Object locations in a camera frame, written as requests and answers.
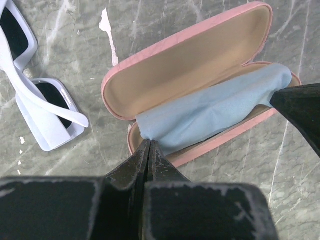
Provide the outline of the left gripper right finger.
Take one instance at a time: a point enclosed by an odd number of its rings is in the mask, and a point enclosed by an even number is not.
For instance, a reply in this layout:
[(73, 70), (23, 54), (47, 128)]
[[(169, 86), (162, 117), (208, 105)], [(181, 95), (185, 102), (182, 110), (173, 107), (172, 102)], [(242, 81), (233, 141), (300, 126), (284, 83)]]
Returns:
[(191, 182), (150, 143), (144, 187), (146, 240), (276, 240), (264, 194), (252, 184)]

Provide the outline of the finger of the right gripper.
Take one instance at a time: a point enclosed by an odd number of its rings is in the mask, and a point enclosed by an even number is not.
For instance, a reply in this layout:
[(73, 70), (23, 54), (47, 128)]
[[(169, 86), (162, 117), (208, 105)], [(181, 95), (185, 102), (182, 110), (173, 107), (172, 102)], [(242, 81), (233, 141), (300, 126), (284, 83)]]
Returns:
[(320, 154), (320, 84), (288, 87), (276, 91), (270, 104), (302, 134)]

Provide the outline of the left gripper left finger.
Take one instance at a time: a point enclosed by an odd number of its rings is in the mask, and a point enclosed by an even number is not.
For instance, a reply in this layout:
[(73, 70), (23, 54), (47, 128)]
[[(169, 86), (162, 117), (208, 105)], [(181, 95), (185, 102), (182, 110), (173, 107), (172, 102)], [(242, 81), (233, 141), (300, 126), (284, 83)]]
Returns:
[(138, 240), (150, 141), (105, 176), (0, 180), (3, 240)]

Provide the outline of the light blue cleaning cloth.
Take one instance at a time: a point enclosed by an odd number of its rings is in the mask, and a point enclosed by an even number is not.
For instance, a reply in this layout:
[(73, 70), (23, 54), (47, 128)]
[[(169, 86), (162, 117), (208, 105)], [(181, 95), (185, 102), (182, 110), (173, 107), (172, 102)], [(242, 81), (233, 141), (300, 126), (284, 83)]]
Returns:
[(140, 135), (158, 141), (165, 155), (178, 152), (240, 123), (257, 106), (270, 107), (291, 81), (288, 67), (270, 64), (137, 115)]

